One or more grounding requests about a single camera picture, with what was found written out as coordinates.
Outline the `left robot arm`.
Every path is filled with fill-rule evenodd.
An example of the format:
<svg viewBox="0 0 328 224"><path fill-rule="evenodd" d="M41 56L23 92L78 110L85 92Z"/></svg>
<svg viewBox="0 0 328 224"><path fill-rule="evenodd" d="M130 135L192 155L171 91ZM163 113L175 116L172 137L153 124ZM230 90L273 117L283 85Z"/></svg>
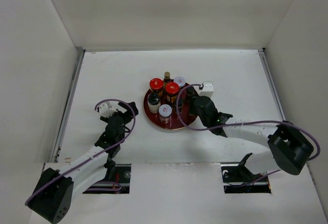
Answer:
<svg viewBox="0 0 328 224"><path fill-rule="evenodd" d="M138 115L135 102L117 102L125 112L116 110L109 116L101 113L100 119L107 125L94 146L69 165L57 170L47 168L25 206L49 223L59 223L68 213L76 195L86 190L93 191L92 185L100 180L113 180L113 158L120 151L120 145L132 133L133 129L128 128L127 124L135 123Z"/></svg>

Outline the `red lid sauce jar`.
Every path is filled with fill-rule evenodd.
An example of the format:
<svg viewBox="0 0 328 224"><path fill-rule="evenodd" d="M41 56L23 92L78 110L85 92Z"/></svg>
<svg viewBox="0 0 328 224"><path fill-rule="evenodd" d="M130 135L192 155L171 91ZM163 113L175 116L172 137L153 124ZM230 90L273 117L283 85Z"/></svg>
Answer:
<svg viewBox="0 0 328 224"><path fill-rule="evenodd" d="M153 78L149 82L151 92L157 93L159 97L162 97L163 93L163 80L160 78Z"/></svg>
<svg viewBox="0 0 328 224"><path fill-rule="evenodd" d="M175 82L170 82L165 87L166 101L169 105L173 105L176 102L177 95L180 91L180 87Z"/></svg>

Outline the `yellow label oil bottle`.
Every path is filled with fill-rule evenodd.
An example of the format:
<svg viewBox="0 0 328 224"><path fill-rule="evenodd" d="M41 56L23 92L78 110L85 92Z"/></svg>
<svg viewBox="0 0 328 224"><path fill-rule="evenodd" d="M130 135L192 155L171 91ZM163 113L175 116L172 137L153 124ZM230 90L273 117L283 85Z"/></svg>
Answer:
<svg viewBox="0 0 328 224"><path fill-rule="evenodd" d="M167 83L169 83L170 81L171 81L170 72L167 71L167 72L164 73L163 82L167 84Z"/></svg>

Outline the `black cap white shaker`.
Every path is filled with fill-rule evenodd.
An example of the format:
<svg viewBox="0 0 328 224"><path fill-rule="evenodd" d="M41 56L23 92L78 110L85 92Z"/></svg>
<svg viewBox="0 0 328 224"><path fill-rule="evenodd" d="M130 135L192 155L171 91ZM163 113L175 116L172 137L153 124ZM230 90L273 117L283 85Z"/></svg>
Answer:
<svg viewBox="0 0 328 224"><path fill-rule="evenodd" d="M151 92L147 98L148 107L151 113L156 114L161 106L161 98L157 93Z"/></svg>

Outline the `white lid sauce jar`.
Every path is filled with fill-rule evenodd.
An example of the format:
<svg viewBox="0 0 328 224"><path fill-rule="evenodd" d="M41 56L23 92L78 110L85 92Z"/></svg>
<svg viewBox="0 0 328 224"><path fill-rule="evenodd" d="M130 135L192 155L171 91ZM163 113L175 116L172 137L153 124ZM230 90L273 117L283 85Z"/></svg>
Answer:
<svg viewBox="0 0 328 224"><path fill-rule="evenodd" d="M163 124L169 124L171 122L172 108L170 105L164 104L159 107L158 110L159 120Z"/></svg>
<svg viewBox="0 0 328 224"><path fill-rule="evenodd" d="M186 85L186 80L182 76L177 76L174 78L174 83L176 83L179 86L179 89L181 90Z"/></svg>

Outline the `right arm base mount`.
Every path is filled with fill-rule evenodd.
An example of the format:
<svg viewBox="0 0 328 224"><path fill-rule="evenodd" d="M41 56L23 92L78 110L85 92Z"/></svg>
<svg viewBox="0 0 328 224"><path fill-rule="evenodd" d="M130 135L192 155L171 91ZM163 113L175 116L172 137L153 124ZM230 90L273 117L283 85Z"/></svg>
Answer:
<svg viewBox="0 0 328 224"><path fill-rule="evenodd" d="M271 194L271 187L265 173L253 174L245 167L252 153L248 153L240 162L221 164L223 191L225 194Z"/></svg>

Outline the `red lid sauce jar back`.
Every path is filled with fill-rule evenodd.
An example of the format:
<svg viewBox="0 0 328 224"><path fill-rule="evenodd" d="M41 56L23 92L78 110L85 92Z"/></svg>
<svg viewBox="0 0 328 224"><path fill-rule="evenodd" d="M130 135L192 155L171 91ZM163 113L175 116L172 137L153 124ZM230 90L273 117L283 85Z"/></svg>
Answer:
<svg viewBox="0 0 328 224"><path fill-rule="evenodd" d="M177 95L180 91L180 87L175 82L170 82L165 87L166 101L169 105L173 105L176 102Z"/></svg>

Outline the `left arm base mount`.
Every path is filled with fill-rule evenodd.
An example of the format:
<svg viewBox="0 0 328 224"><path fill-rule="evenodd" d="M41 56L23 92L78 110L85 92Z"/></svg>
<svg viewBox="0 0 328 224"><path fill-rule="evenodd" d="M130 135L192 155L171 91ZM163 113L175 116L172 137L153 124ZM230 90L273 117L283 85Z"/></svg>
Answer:
<svg viewBox="0 0 328 224"><path fill-rule="evenodd" d="M84 191L84 194L129 194L131 164L117 164L111 160L105 164L105 177Z"/></svg>

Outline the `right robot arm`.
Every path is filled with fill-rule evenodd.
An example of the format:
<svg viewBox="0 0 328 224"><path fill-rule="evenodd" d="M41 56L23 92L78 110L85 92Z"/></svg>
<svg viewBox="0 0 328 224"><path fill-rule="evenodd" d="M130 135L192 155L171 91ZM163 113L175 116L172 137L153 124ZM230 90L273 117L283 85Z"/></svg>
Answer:
<svg viewBox="0 0 328 224"><path fill-rule="evenodd" d="M255 124L237 121L231 114L218 112L213 101L206 96L194 98L191 107L203 126L213 134L243 139L267 148L262 153L249 152L240 161L237 173L242 180L251 180L257 173L271 170L299 175L314 151L313 145L290 122L264 121Z"/></svg>

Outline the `red lid sauce jar front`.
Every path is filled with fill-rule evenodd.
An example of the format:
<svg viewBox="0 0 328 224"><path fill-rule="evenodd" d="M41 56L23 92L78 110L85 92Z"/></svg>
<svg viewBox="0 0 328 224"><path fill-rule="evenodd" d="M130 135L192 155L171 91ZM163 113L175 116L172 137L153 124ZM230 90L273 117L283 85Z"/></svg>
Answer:
<svg viewBox="0 0 328 224"><path fill-rule="evenodd" d="M160 78L153 78L149 82L151 92L157 93L159 97L162 97L163 93L163 80Z"/></svg>

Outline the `black cap pepper shaker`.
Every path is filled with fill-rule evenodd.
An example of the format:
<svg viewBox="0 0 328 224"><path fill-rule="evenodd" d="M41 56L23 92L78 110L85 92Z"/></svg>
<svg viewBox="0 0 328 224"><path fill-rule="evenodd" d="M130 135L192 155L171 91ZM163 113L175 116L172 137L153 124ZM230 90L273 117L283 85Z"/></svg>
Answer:
<svg viewBox="0 0 328 224"><path fill-rule="evenodd" d="M193 98L197 97L198 93L196 92L195 88L193 86L190 86L186 89L186 102L190 103Z"/></svg>
<svg viewBox="0 0 328 224"><path fill-rule="evenodd" d="M179 112L182 113L182 107L183 107L184 99L180 98L178 102L175 104L175 113Z"/></svg>
<svg viewBox="0 0 328 224"><path fill-rule="evenodd" d="M192 117L194 117L194 116L197 115L197 114L195 113L195 111L192 110L192 109L188 111L188 114L189 114L189 116L192 116Z"/></svg>

